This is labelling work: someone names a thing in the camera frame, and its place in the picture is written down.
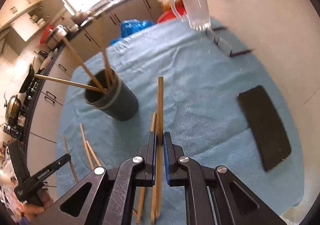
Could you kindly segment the left hand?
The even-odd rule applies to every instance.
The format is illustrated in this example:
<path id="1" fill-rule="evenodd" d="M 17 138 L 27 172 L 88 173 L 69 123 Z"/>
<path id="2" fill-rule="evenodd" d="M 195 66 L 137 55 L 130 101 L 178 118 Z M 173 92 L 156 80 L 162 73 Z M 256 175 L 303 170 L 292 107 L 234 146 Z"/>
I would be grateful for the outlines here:
<path id="1" fill-rule="evenodd" d="M 22 213 L 26 219 L 30 222 L 40 214 L 42 214 L 46 209 L 48 209 L 53 203 L 53 199 L 50 197 L 50 194 L 47 190 L 43 191 L 42 195 L 43 206 L 34 205 L 31 203 L 24 203 L 22 205 Z"/>

